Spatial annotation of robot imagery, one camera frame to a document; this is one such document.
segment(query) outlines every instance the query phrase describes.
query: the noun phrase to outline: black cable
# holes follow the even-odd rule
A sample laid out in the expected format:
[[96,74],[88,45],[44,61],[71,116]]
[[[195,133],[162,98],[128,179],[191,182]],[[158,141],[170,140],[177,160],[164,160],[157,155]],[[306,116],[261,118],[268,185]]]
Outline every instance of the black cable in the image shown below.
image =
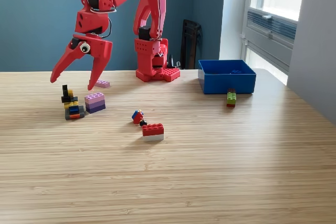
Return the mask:
[[109,32],[108,35],[101,37],[102,39],[105,39],[105,38],[109,37],[111,35],[111,33],[112,33],[112,21],[111,21],[110,18],[109,18],[109,22],[110,22],[110,32]]

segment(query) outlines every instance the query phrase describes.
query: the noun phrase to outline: blue wall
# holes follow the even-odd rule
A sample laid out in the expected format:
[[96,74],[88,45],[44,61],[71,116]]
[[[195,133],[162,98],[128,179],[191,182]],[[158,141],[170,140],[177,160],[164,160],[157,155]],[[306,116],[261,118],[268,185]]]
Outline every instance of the blue wall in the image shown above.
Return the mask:
[[[138,2],[128,0],[110,14],[113,50],[106,70],[137,67],[133,20]],[[0,6],[0,71],[52,70],[72,39],[80,0],[0,0]],[[180,58],[183,19],[192,19],[192,12],[191,0],[167,0],[163,37],[175,60]],[[92,59],[84,56],[68,70],[91,70]]]
[[203,42],[197,60],[218,60],[224,0],[194,0],[192,19],[202,26]]

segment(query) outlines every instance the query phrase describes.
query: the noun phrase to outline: white lego brick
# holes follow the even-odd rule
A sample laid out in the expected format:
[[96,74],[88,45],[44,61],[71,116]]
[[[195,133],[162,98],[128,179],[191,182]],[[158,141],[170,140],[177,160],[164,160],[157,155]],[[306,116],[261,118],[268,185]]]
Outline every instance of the white lego brick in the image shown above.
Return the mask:
[[143,136],[142,139],[144,142],[162,141],[164,139],[164,134],[154,136]]

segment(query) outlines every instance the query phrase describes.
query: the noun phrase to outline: blue plastic container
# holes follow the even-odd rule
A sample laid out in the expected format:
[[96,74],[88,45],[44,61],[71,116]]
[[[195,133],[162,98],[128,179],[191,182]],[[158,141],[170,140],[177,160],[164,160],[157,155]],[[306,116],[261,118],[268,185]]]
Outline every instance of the blue plastic container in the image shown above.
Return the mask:
[[243,60],[199,60],[198,80],[205,94],[237,94],[254,92],[257,74]]

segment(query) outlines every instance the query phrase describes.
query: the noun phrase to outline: white wall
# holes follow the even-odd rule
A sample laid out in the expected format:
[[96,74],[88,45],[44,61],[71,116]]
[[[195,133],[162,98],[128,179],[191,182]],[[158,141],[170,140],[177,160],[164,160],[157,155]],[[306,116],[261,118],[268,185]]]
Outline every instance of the white wall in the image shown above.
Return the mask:
[[219,59],[240,59],[245,0],[224,0]]
[[302,0],[288,87],[336,123],[336,0]]

